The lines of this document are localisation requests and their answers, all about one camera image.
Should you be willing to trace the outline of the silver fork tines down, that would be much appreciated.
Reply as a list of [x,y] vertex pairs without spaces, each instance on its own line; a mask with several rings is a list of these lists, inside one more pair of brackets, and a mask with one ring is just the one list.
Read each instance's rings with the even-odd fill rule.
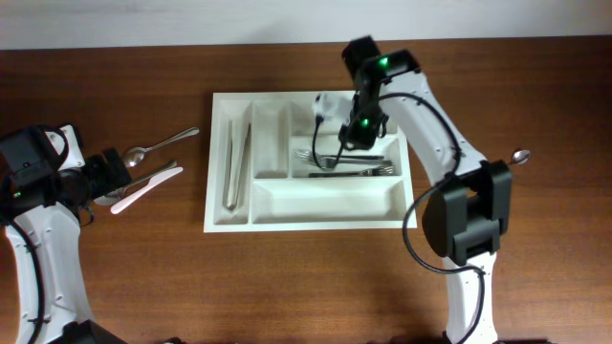
[[395,174],[395,168],[392,165],[378,166],[374,168],[364,169],[362,171],[351,171],[351,172],[313,172],[309,173],[309,178],[339,178],[339,177],[379,177],[379,176],[393,176]]

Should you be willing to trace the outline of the silver fork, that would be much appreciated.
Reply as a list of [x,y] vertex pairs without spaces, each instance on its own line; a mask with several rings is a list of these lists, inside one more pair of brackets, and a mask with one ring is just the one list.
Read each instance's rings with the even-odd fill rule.
[[336,160],[333,157],[319,157],[316,160],[312,156],[308,156],[303,159],[304,162],[307,162],[311,165],[318,166],[321,169],[328,170],[334,169],[340,164],[360,164],[360,165],[382,165],[382,164],[391,164],[391,160],[387,160],[385,158],[374,157],[374,158],[365,158],[365,157],[340,157]]

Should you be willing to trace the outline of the silver fork diagonal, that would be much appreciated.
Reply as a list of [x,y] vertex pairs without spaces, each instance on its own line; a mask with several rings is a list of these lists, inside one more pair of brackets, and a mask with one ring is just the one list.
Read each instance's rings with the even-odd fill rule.
[[[310,160],[312,161],[313,158],[313,153],[311,150],[308,149],[296,149],[294,151],[294,155],[297,158],[303,159],[303,160]],[[317,154],[317,159],[320,161],[325,161],[325,160],[331,160],[333,161],[336,158],[335,155],[323,155],[323,154]],[[347,160],[360,160],[360,161],[383,161],[385,159],[385,156],[347,156],[347,155],[341,155],[339,157],[341,160],[342,159],[347,159]]]

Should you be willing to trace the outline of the silver metal tongs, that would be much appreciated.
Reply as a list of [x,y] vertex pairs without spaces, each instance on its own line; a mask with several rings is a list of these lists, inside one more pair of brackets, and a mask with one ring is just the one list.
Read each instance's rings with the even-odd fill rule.
[[227,159],[225,194],[223,205],[226,210],[234,211],[238,206],[240,179],[248,147],[251,125],[244,120],[229,121],[229,152]]

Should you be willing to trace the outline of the small silver spoon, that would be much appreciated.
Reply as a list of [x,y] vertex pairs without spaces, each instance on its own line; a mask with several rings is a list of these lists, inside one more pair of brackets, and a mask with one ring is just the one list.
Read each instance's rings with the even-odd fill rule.
[[526,163],[531,157],[531,151],[527,149],[517,149],[510,157],[508,165],[521,165]]

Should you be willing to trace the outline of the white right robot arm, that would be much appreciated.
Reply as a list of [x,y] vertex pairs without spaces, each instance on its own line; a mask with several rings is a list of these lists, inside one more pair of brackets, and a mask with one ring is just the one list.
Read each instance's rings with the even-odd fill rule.
[[352,40],[341,58],[356,94],[349,122],[339,133],[345,149],[368,150],[394,122],[419,158],[430,188],[408,208],[426,209],[422,228],[443,260],[425,269],[447,278],[450,343],[495,343],[492,268],[510,218],[512,173],[490,162],[463,137],[430,90],[420,64],[407,50],[382,54],[372,37]]

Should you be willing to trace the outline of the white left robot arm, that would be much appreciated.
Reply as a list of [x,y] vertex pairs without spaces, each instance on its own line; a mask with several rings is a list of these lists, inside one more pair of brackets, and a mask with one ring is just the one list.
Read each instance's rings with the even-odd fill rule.
[[1,138],[1,226],[15,259],[19,343],[118,343],[93,316],[78,242],[95,198],[130,181],[115,149],[84,158],[70,123]]

